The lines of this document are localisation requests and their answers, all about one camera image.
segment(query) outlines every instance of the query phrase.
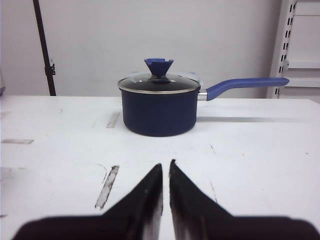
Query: scratch mark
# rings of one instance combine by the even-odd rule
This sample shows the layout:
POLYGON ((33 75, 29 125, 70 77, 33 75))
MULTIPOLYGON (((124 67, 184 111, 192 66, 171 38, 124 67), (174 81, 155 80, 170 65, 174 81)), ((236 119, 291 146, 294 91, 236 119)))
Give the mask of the scratch mark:
POLYGON ((1 112, 0 113, 0 119, 3 119, 4 117, 9 115, 10 113, 12 113, 12 111, 3 111, 3 112, 1 112))
POLYGON ((97 124, 97 120, 94 121, 94 123, 92 124, 91 128, 93 129, 96 124, 97 124))
POLYGON ((2 144, 31 144, 33 139, 3 139, 1 141, 2 144))
POLYGON ((112 113, 112 116, 110 117, 108 125, 106 126, 107 129, 111 129, 115 127, 118 121, 119 115, 120 115, 120 112, 118 111, 115 111, 114 113, 112 113))
POLYGON ((211 149, 213 151, 213 154, 216 154, 216 151, 214 150, 214 147, 211 144, 210 144, 210 147, 211 147, 211 149))
POLYGON ((96 164, 96 165, 98 165, 98 166, 100 166, 100 167, 103 167, 104 168, 104 170, 105 170, 105 174, 104 174, 104 177, 103 177, 103 180, 102 180, 102 184, 105 182, 105 179, 106 179, 106 177, 107 177, 107 172, 108 172, 108 169, 105 167, 105 166, 103 166, 102 164, 100 164, 100 163, 94 163, 94 164, 96 164))
POLYGON ((109 172, 109 175, 106 178, 105 183, 102 187, 100 195, 99 195, 98 199, 96 200, 96 203, 94 205, 95 208, 99 207, 100 210, 104 208, 104 206, 108 200, 109 194, 111 192, 112 186, 116 180, 118 170, 119 170, 119 166, 117 166, 117 165, 113 166, 111 168, 111 171, 109 172))
POLYGON ((212 182, 211 182, 211 181, 210 181, 210 184, 211 184, 211 188, 212 188, 212 191, 213 191, 214 200, 215 200, 216 203, 218 203, 217 196, 216 196, 216 192, 215 192, 214 186, 212 185, 212 182))

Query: glass lid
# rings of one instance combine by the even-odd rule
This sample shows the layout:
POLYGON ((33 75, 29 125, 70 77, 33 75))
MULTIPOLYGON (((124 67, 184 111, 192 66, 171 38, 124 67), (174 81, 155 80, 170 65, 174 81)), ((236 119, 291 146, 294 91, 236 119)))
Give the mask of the glass lid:
POLYGON ((173 60, 148 58, 144 60, 151 73, 126 77, 118 82, 121 90, 141 94, 179 94, 200 89, 200 84, 187 77, 166 74, 173 60))

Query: pot handle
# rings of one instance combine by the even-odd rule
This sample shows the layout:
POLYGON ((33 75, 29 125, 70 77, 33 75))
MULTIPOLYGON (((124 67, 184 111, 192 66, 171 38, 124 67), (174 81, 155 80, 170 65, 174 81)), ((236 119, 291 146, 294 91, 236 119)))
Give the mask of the pot handle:
POLYGON ((206 92, 198 93, 198 100, 210 101, 229 89, 280 87, 289 83, 289 79, 283 77, 239 78, 222 81, 206 89, 206 92))

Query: blue lid knob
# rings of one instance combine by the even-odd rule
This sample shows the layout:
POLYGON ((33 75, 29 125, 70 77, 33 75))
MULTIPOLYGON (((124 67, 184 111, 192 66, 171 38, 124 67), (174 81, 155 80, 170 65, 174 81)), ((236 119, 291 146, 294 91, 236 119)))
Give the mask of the blue lid knob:
POLYGON ((144 60, 144 62, 148 66, 152 75, 161 77, 166 75, 168 69, 174 61, 172 59, 166 61, 164 58, 147 58, 144 60))

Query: saucepan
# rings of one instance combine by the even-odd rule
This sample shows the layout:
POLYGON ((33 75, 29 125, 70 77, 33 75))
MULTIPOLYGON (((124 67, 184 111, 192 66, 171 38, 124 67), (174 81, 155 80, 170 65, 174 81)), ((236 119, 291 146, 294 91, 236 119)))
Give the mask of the saucepan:
POLYGON ((153 137, 173 136, 192 129, 197 119, 197 101, 210 101, 235 88, 279 87, 283 77, 239 78, 222 81, 200 92, 198 81, 167 74, 173 60, 144 60, 151 73, 121 79, 123 122, 131 131, 153 137))

